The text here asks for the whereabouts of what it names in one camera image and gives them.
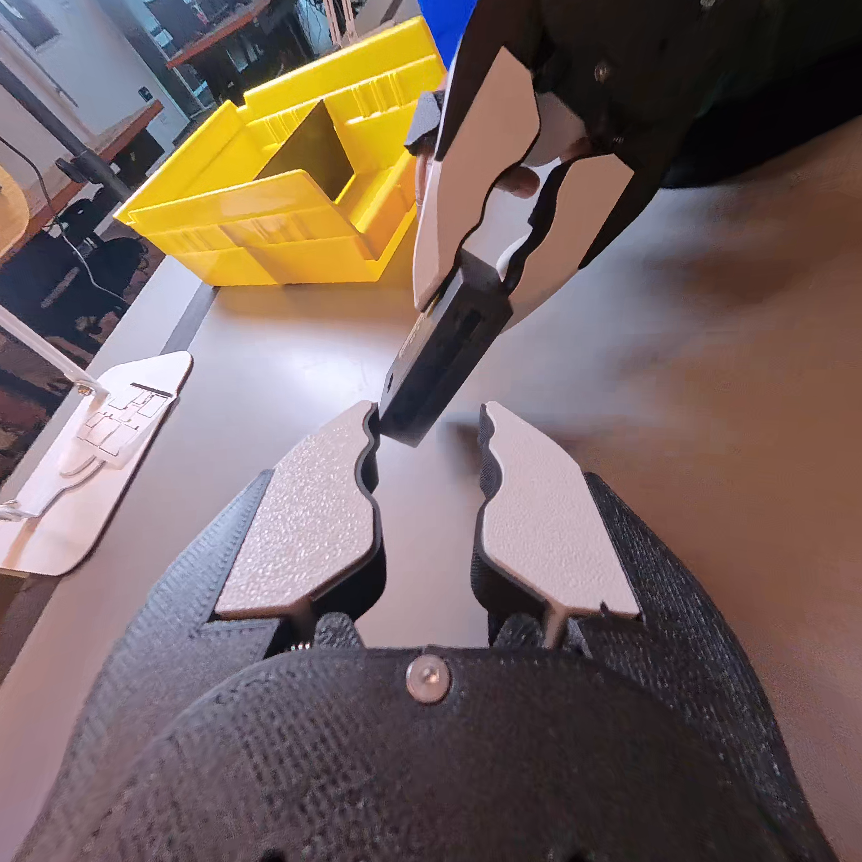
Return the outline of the black slanted pole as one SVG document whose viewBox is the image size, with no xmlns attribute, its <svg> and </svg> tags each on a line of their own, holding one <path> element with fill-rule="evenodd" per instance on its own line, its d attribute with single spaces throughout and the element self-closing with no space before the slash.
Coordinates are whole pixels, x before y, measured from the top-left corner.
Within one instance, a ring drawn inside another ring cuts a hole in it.
<svg viewBox="0 0 862 862">
<path fill-rule="evenodd" d="M 4 63 L 1 63 L 1 85 L 38 124 L 44 127 L 70 152 L 72 162 L 85 178 L 97 185 L 109 188 L 121 202 L 131 196 L 131 190 L 113 174 L 109 164 L 63 124 L 39 99 L 37 94 L 32 92 L 27 84 L 20 80 L 15 72 Z"/>
</svg>

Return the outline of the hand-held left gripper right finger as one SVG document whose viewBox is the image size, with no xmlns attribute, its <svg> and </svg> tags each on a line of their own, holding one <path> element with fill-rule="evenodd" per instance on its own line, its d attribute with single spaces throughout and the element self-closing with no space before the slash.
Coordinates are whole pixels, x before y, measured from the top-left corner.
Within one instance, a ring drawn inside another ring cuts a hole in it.
<svg viewBox="0 0 862 862">
<path fill-rule="evenodd" d="M 541 604 L 544 646 L 575 616 L 637 618 L 640 604 L 576 460 L 498 402 L 482 405 L 480 435 L 490 477 L 476 550 Z"/>
</svg>

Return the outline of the person's right hand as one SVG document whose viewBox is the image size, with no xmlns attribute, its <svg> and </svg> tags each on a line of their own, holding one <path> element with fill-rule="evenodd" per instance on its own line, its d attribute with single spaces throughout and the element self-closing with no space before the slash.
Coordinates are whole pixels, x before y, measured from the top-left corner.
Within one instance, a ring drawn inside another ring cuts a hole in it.
<svg viewBox="0 0 862 862">
<path fill-rule="evenodd" d="M 495 188 L 519 199 L 529 199 L 541 188 L 541 178 L 530 168 L 515 165 L 498 178 Z"/>
</svg>

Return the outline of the yellow plastic bin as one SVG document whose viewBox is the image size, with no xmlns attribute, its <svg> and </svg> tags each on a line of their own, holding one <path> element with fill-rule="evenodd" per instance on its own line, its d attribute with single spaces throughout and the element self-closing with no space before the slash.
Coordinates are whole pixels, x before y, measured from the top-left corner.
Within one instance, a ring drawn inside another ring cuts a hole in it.
<svg viewBox="0 0 862 862">
<path fill-rule="evenodd" d="M 211 285 L 372 283 L 416 217 L 404 147 L 445 67 L 422 16 L 221 105 L 115 217 Z"/>
</svg>

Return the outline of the orange-edged workbench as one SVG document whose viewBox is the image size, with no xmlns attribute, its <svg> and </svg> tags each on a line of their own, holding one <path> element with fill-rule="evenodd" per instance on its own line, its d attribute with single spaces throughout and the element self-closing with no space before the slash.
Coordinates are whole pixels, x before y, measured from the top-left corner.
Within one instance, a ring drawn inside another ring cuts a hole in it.
<svg viewBox="0 0 862 862">
<path fill-rule="evenodd" d="M 210 61 L 227 60 L 229 40 L 253 33 L 247 4 L 208 17 L 210 2 L 35 2 L 59 35 L 41 62 L 79 105 L 95 132 L 149 104 L 163 109 L 147 131 L 166 154 L 191 134 L 220 96 Z"/>
</svg>

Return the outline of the black office chair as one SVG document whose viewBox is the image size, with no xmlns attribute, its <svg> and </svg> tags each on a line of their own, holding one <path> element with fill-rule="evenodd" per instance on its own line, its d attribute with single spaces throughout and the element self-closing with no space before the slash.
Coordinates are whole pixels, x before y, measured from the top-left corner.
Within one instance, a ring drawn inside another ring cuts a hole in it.
<svg viewBox="0 0 862 862">
<path fill-rule="evenodd" d="M 133 236 L 102 239 L 96 229 L 108 213 L 104 191 L 66 206 L 2 265 L 2 306 L 43 335 L 100 336 L 105 317 L 121 319 L 148 250 Z"/>
</svg>

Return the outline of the black adapter box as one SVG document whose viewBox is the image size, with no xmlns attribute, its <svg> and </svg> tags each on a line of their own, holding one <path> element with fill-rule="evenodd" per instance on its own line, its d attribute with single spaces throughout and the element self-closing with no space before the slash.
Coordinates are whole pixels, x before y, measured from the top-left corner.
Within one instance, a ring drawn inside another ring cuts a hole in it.
<svg viewBox="0 0 862 862">
<path fill-rule="evenodd" d="M 416 447 L 512 314 L 497 270 L 460 252 L 446 285 L 417 318 L 385 377 L 380 434 Z"/>
</svg>

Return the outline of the round wooden table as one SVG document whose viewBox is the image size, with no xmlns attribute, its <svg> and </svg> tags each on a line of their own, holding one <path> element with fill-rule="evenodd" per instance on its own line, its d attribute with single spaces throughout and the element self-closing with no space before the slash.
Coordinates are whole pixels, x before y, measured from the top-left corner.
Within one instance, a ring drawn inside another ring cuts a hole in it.
<svg viewBox="0 0 862 862">
<path fill-rule="evenodd" d="M 20 245 L 28 223 L 27 198 L 11 174 L 1 167 L 1 260 Z"/>
</svg>

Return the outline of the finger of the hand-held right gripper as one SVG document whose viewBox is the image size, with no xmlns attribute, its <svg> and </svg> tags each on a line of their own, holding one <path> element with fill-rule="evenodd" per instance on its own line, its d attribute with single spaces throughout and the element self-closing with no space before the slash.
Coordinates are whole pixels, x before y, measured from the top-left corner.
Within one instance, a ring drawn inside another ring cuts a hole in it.
<svg viewBox="0 0 862 862">
<path fill-rule="evenodd" d="M 416 310 L 424 311 L 443 285 L 505 171 L 590 149 L 583 121 L 555 95 L 537 98 L 531 71 L 510 49 L 498 49 L 481 73 L 479 52 L 459 47 L 435 149 L 416 185 L 422 193 L 412 270 Z"/>
<path fill-rule="evenodd" d="M 619 158 L 581 158 L 555 167 L 541 188 L 528 233 L 500 256 L 512 329 L 575 276 L 633 171 Z"/>
</svg>

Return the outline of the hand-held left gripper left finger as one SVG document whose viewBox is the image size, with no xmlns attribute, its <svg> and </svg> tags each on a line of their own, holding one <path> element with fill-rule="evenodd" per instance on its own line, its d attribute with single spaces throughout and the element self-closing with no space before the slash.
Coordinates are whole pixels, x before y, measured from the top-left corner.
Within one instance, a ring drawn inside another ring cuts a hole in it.
<svg viewBox="0 0 862 862">
<path fill-rule="evenodd" d="M 378 405 L 360 401 L 280 459 L 216 601 L 217 619 L 277 618 L 311 630 L 330 612 L 357 620 L 382 597 L 378 422 Z"/>
</svg>

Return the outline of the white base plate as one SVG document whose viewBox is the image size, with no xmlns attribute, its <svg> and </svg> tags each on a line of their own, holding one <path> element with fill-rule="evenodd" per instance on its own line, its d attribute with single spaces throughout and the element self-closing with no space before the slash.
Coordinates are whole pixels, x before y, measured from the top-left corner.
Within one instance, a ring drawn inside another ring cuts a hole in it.
<svg viewBox="0 0 862 862">
<path fill-rule="evenodd" d="M 96 380 L 22 488 L 2 503 L 1 571 L 65 576 L 90 554 L 178 399 L 187 350 Z"/>
</svg>

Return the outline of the blue object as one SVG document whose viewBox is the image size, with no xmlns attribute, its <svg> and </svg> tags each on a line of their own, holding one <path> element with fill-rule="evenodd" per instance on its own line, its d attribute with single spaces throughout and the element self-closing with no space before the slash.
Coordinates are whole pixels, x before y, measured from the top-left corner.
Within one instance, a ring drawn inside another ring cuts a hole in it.
<svg viewBox="0 0 862 862">
<path fill-rule="evenodd" d="M 449 69 L 477 1 L 418 1 L 435 45 Z"/>
</svg>

